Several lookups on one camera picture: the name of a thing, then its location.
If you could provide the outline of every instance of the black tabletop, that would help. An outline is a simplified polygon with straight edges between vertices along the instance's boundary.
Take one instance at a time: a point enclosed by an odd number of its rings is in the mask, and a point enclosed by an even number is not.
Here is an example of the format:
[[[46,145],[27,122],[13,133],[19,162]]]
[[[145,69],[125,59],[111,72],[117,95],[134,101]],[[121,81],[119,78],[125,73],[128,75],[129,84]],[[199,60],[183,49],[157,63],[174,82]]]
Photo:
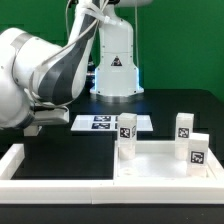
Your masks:
[[[178,113],[194,114],[194,132],[210,135],[210,149],[224,160],[224,103],[205,90],[145,90],[141,100],[112,104],[87,90],[70,106],[70,123],[44,127],[37,137],[0,133],[1,155],[24,143],[25,160],[13,179],[112,179],[116,132],[70,131],[77,115],[150,115],[153,132],[138,140],[174,140]],[[222,205],[0,205],[1,223],[223,223]]]

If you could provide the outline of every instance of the green wall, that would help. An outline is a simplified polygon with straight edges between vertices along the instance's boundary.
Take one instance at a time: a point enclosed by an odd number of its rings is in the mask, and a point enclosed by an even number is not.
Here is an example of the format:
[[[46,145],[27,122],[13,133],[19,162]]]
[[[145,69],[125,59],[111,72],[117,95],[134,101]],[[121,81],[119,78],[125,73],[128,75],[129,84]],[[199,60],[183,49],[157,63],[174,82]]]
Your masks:
[[[16,26],[64,45],[66,2],[1,0],[0,30]],[[134,25],[134,9],[117,12]],[[140,8],[139,57],[144,88],[206,89],[224,101],[224,1],[154,0]]]

